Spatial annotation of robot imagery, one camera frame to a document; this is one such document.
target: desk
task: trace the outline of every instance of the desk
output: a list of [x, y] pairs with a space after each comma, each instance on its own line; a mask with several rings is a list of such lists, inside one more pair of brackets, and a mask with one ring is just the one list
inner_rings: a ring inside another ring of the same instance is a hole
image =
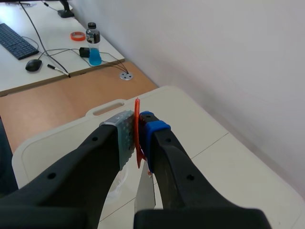
[[[60, 48], [79, 49], [80, 47], [88, 47], [86, 41], [75, 42], [70, 39], [71, 32], [85, 32], [83, 26], [76, 19], [63, 19], [56, 11], [46, 7], [42, 2], [35, 1], [34, 3], [37, 5], [26, 8], [26, 11], [36, 26], [47, 50]], [[48, 2], [48, 4], [55, 9], [63, 9], [60, 2]], [[6, 23], [20, 36], [32, 38], [39, 44], [39, 50], [43, 51], [31, 22], [20, 6], [0, 3], [0, 23]], [[28, 39], [26, 40], [34, 47], [37, 46], [32, 41]], [[115, 58], [124, 60], [124, 57], [103, 37], [101, 37], [100, 51], [108, 52]], [[66, 75], [62, 75], [62, 73], [47, 68], [47, 64], [52, 64], [58, 68], [60, 68], [60, 66], [46, 56], [41, 58], [43, 64], [39, 71], [33, 73], [27, 72], [25, 70], [26, 63], [29, 60], [37, 59], [39, 55], [40, 53], [18, 61], [2, 45], [0, 45], [0, 96], [67, 77]], [[71, 51], [58, 54], [54, 56], [54, 58], [61, 63], [72, 76], [88, 72], [91, 69], [84, 60]], [[114, 58], [107, 54], [102, 54], [102, 59], [106, 62], [116, 62]]]
[[133, 79], [119, 78], [107, 67], [0, 97], [0, 116], [12, 152], [26, 139], [84, 117], [90, 109], [115, 99], [130, 99], [157, 86], [136, 66], [124, 63]]
[[[196, 167], [226, 199], [241, 207], [261, 209], [273, 229], [304, 228], [305, 205], [300, 195], [184, 92], [166, 86], [139, 98], [140, 112], [149, 110], [171, 126]], [[93, 115], [104, 107], [92, 109], [83, 118], [40, 133], [18, 147], [12, 159], [18, 186], [28, 184], [77, 148], [101, 122], [121, 111], [132, 110], [134, 98], [124, 101], [124, 106], [115, 110]], [[133, 204], [141, 176], [136, 153], [125, 166], [128, 176], [120, 186], [121, 194], [104, 205], [100, 229], [133, 228]], [[103, 182], [103, 174], [96, 176], [99, 177], [97, 182]], [[158, 183], [154, 187], [156, 208], [161, 208]]]

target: bottle cap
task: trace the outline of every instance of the bottle cap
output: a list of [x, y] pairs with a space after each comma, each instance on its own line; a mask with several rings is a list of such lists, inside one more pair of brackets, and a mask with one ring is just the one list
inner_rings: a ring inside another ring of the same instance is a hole
[[94, 30], [94, 29], [96, 29], [96, 24], [94, 22], [89, 22], [88, 28]]

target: cutting board handle hole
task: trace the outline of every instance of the cutting board handle hole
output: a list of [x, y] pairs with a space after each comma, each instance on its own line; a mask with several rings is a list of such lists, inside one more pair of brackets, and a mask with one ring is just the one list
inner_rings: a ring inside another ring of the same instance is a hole
[[112, 104], [111, 106], [107, 106], [105, 108], [102, 108], [101, 110], [98, 110], [98, 111], [95, 111], [93, 113], [93, 115], [95, 116], [99, 116], [99, 115], [102, 115], [103, 113], [106, 113], [108, 111], [111, 111], [111, 110], [114, 110], [116, 108], [119, 108], [121, 106], [124, 106], [124, 103], [116, 103], [116, 104]]

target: screw hole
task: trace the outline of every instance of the screw hole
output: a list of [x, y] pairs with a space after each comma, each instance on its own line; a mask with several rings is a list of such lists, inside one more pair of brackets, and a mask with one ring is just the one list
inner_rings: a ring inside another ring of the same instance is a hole
[[187, 175], [186, 179], [188, 180], [194, 180], [195, 177], [192, 174]]
[[56, 173], [50, 173], [49, 175], [48, 175], [48, 179], [49, 180], [52, 180], [52, 179], [54, 179], [56, 177]]

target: wooden table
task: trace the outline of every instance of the wooden table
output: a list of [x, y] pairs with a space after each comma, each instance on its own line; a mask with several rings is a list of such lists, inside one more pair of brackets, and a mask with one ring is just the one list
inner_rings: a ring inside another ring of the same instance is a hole
[[131, 62], [124, 65], [133, 79], [120, 79], [113, 67], [0, 97], [0, 116], [12, 152], [26, 139], [84, 117], [94, 107], [130, 99], [157, 86]]

